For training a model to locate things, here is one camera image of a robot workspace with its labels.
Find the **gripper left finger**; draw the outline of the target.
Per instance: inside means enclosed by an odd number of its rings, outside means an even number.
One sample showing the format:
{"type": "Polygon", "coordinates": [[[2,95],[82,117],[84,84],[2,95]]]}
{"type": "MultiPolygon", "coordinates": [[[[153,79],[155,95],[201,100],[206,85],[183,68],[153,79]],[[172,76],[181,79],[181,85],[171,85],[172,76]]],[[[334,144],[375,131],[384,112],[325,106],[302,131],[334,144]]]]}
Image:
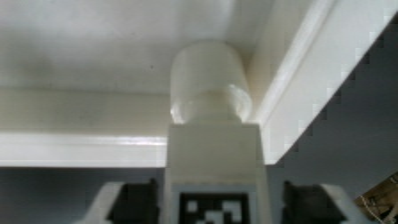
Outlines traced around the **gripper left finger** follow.
{"type": "Polygon", "coordinates": [[[73,224],[160,224],[156,181],[108,182],[73,224]]]}

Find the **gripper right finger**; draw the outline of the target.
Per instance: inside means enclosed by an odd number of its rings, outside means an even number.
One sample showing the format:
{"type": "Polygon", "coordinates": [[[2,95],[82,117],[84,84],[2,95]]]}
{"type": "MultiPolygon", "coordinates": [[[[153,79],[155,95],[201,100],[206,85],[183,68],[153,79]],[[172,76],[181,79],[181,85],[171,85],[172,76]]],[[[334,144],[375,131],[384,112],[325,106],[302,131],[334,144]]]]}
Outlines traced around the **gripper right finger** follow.
{"type": "Polygon", "coordinates": [[[375,224],[336,185],[286,181],[283,202],[281,224],[375,224]]]}

